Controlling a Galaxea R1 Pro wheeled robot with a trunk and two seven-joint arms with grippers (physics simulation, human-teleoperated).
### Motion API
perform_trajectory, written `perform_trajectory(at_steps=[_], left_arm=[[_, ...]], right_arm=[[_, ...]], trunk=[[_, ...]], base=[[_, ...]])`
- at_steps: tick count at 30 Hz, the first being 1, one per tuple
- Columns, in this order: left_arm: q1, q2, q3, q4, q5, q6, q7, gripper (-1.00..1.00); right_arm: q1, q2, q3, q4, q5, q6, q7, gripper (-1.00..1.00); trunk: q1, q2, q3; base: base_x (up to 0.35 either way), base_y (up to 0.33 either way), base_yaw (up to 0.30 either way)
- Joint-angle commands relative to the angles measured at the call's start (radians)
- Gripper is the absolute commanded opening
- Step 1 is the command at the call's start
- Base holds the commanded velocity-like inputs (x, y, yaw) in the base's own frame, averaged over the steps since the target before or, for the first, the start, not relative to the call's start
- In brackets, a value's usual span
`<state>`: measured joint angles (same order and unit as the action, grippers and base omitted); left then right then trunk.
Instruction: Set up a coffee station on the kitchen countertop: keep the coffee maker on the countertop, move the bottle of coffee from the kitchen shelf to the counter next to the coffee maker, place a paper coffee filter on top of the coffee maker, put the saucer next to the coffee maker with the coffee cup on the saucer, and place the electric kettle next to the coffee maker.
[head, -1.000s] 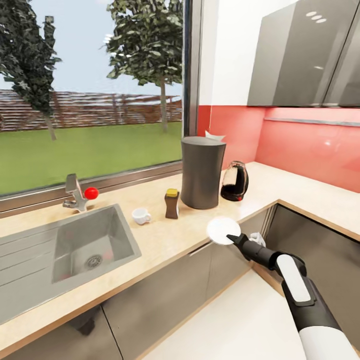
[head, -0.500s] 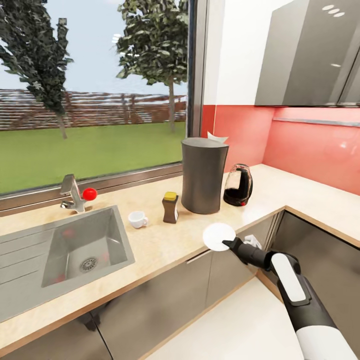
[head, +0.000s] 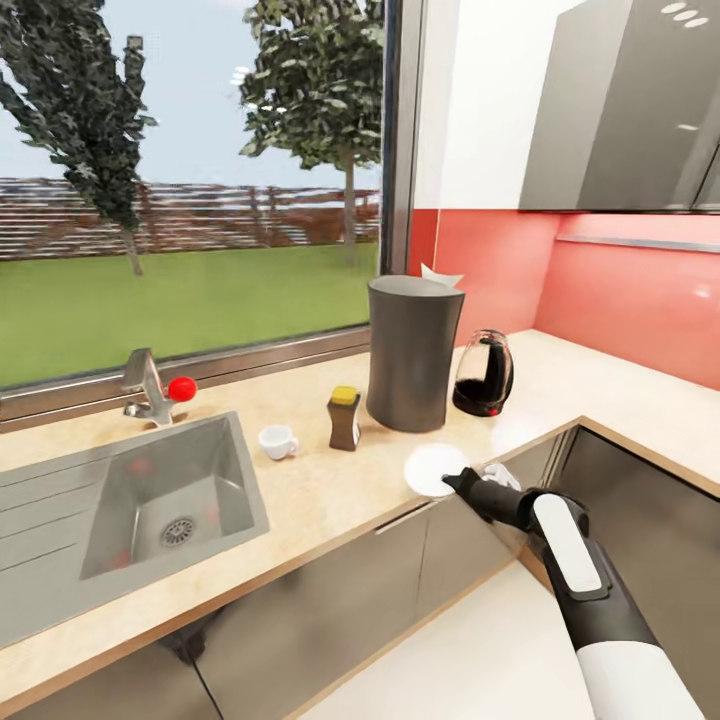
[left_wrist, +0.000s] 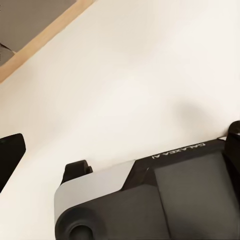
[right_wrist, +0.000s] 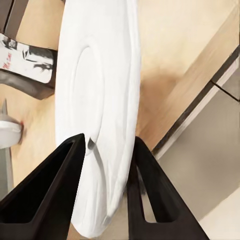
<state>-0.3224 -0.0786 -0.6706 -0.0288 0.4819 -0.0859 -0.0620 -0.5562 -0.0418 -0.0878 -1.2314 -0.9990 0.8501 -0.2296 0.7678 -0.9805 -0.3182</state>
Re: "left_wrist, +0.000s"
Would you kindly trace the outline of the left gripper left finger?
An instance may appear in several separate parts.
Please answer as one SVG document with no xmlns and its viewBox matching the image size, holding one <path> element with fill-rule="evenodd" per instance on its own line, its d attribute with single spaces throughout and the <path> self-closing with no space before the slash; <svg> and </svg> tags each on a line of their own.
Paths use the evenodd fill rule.
<svg viewBox="0 0 240 240">
<path fill-rule="evenodd" d="M 0 193 L 26 153 L 21 133 L 0 138 Z"/>
</svg>

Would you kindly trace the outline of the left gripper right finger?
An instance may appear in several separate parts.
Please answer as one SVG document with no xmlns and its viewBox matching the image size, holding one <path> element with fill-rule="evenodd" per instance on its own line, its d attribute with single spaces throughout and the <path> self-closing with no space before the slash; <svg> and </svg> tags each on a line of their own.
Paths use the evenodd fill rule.
<svg viewBox="0 0 240 240">
<path fill-rule="evenodd" d="M 226 136 L 224 151 L 240 173 L 240 134 L 230 132 Z"/>
</svg>

